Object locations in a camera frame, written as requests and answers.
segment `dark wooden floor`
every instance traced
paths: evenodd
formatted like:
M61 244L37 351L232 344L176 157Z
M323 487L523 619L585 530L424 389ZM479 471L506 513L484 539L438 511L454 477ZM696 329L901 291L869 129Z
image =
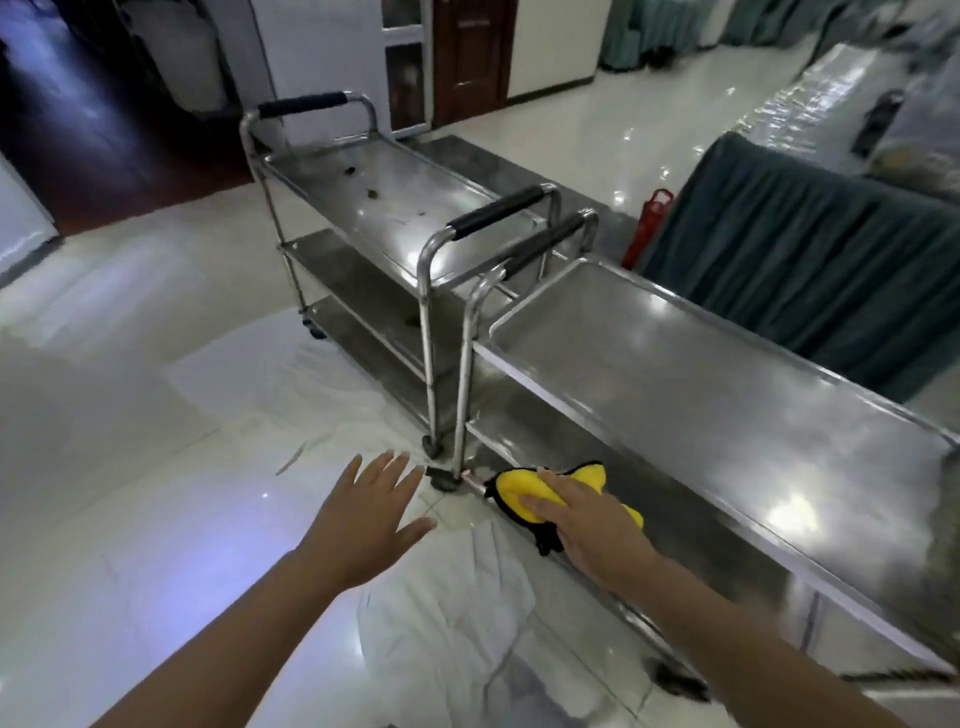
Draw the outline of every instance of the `dark wooden floor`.
M232 121L112 75L40 0L0 0L0 151L71 235L250 181Z

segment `cart wheel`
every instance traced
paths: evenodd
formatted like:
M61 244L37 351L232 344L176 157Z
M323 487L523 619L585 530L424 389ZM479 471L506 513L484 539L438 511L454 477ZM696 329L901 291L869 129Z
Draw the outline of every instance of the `cart wheel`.
M671 695L685 697L698 703L710 702L710 693L705 682L678 672L667 663L657 663L654 683Z
M439 441L434 442L433 438L429 435L423 435L423 439L420 440L420 444L423 446L423 452L425 452L426 456L431 460L436 460L444 451L444 445Z
M310 332L310 335L317 341L323 341L326 338L326 334L323 330L314 324L310 319L303 317L303 325L306 327L306 330Z
M455 493L460 488L460 481L450 471L440 468L427 468L427 474L430 476L430 485L433 486L435 491Z

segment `left hand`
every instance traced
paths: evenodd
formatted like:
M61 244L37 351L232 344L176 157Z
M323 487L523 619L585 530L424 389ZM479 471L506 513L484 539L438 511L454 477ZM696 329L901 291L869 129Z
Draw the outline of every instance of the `left hand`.
M397 530L423 466L397 483L410 462L407 453L394 458L388 450L357 477L362 460L357 455L347 465L294 551L306 572L337 594L387 570L436 526L433 519L420 518Z

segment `stainless steel cart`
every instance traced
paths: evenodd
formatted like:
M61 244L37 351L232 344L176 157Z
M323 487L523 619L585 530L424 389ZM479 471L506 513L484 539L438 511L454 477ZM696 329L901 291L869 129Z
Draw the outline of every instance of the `stainless steel cart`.
M251 131L261 119L350 103L365 107L366 133L329 145L257 153ZM382 136L370 99L350 91L261 104L244 115L240 135L273 218L304 325L314 336L330 336L344 347L419 418L427 430L423 449L438 457L441 436L452 426L463 310L451 291L506 260L542 227L530 206L550 198L547 223L560 222L556 185L539 184L497 199ZM333 230L287 240L268 177L317 209ZM544 256L538 279L546 262ZM309 303L294 263L331 296ZM438 400L449 404L448 414L439 410Z
M601 459L658 550L834 671L955 674L956 435L590 256L478 327L502 276L468 299L452 484ZM827 605L890 650L824 657Z

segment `wooden door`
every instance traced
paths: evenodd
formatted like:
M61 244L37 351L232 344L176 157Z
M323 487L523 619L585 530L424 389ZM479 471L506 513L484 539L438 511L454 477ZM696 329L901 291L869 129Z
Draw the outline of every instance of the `wooden door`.
M434 0L434 126L502 109L517 0Z

